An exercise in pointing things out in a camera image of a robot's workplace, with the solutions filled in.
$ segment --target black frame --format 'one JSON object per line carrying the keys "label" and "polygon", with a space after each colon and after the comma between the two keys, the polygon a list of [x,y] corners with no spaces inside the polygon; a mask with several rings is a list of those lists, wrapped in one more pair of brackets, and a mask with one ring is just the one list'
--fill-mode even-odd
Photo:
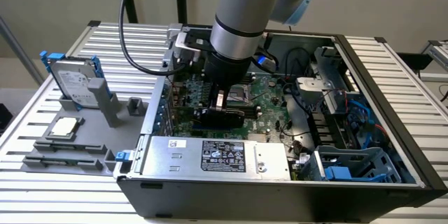
{"label": "black frame", "polygon": [[117,184],[137,214],[143,217],[181,219],[368,223],[399,207],[419,207],[447,194],[447,186],[345,37],[279,30],[267,32],[335,38],[427,187],[140,180],[120,176]]}
{"label": "black frame", "polygon": [[137,24],[139,19],[137,19],[137,12],[136,12],[136,9],[135,9],[133,0],[125,0],[124,7],[125,7],[129,23]]}

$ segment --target white wall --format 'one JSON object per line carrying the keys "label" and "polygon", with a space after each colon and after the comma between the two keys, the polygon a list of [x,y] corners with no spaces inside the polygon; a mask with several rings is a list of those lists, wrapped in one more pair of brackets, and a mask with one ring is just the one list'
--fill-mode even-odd
{"label": "white wall", "polygon": [[[217,0],[188,0],[189,22],[212,24]],[[0,0],[27,53],[67,51],[89,20],[117,21],[120,0]],[[176,0],[136,0],[141,23],[176,22]],[[381,36],[397,51],[417,52],[429,39],[448,39],[448,0],[313,0],[295,30]],[[268,28],[287,29],[276,23]],[[0,39],[0,57],[15,57]]]}
{"label": "white wall", "polygon": [[[117,22],[120,0],[0,0],[0,15],[25,52],[68,51],[91,20]],[[136,0],[141,23],[176,22],[176,0]],[[0,57],[16,57],[0,38]]]}

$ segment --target capacitor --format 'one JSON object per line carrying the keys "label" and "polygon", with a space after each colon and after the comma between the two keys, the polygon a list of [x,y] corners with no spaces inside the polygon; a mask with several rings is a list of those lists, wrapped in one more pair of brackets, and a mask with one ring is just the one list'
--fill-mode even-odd
{"label": "capacitor", "polygon": [[271,102],[272,102],[273,106],[277,106],[279,98],[277,97],[271,98]]}
{"label": "capacitor", "polygon": [[275,130],[280,132],[280,121],[279,120],[275,122]]}

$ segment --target black cable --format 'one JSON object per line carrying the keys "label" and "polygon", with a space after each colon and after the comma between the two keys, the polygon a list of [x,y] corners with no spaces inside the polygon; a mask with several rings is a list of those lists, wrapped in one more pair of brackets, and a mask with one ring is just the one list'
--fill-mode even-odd
{"label": "black cable", "polygon": [[285,54],[285,75],[288,75],[288,60],[289,60],[289,55],[293,51],[296,50],[301,50],[307,53],[308,57],[311,56],[309,52],[307,51],[307,49],[304,49],[303,47],[295,47],[295,48],[291,48],[288,51],[287,51],[287,54]]}
{"label": "black cable", "polygon": [[[296,59],[295,63],[299,64],[299,66],[300,66],[300,70],[301,70],[300,60]],[[292,77],[292,72],[293,72],[293,71],[295,71],[295,64],[292,65],[292,68],[291,68],[289,77]]]}
{"label": "black cable", "polygon": [[440,85],[440,86],[439,86],[439,92],[440,92],[440,94],[443,95],[443,98],[440,99],[441,102],[443,102],[444,100],[447,100],[447,98],[448,98],[448,90],[447,90],[447,93],[445,93],[445,94],[441,93],[441,89],[440,89],[440,88],[441,88],[443,86],[448,86],[448,85],[444,84],[444,85]]}
{"label": "black cable", "polygon": [[125,6],[125,3],[127,3],[127,0],[121,0],[121,3],[120,3],[120,14],[119,14],[119,37],[120,37],[120,45],[121,45],[124,57],[125,57],[127,61],[129,62],[131,66],[135,67],[143,73],[151,74],[153,76],[171,76],[175,73],[180,72],[185,68],[187,65],[181,64],[177,69],[175,69],[172,71],[167,71],[167,72],[152,71],[152,70],[141,67],[133,61],[133,59],[129,56],[128,48],[125,47],[125,43],[124,43],[124,29],[123,29],[123,17],[124,17],[124,6]]}
{"label": "black cable", "polygon": [[[287,83],[287,84],[283,86],[283,88],[281,88],[281,91],[283,91],[284,94],[285,94],[285,87],[289,86],[289,85],[293,86],[292,83]],[[309,112],[309,111],[307,110],[307,108],[301,105],[301,103],[300,103],[300,101],[299,101],[299,99],[297,99],[297,97],[296,97],[296,95],[295,95],[292,89],[291,89],[291,96],[292,96],[292,98],[293,98],[296,104],[297,104],[299,107],[301,108],[301,110],[307,113],[308,116],[312,116],[311,112]]]}
{"label": "black cable", "polygon": [[311,133],[311,131],[305,131],[305,132],[301,132],[301,133],[299,133],[299,134],[296,134],[296,135],[291,135],[291,134],[285,133],[285,126],[287,126],[287,125],[288,125],[288,123],[285,123],[285,124],[283,125],[281,130],[280,130],[280,132],[281,132],[285,136],[295,137],[295,136],[301,136],[301,135],[304,135],[304,134]]}

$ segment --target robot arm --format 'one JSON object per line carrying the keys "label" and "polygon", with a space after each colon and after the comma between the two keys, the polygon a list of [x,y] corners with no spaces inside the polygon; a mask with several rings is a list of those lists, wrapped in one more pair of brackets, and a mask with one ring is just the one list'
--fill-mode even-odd
{"label": "robot arm", "polygon": [[207,57],[205,73],[223,88],[247,73],[269,20],[295,25],[309,0],[220,0],[209,38],[215,53]]}

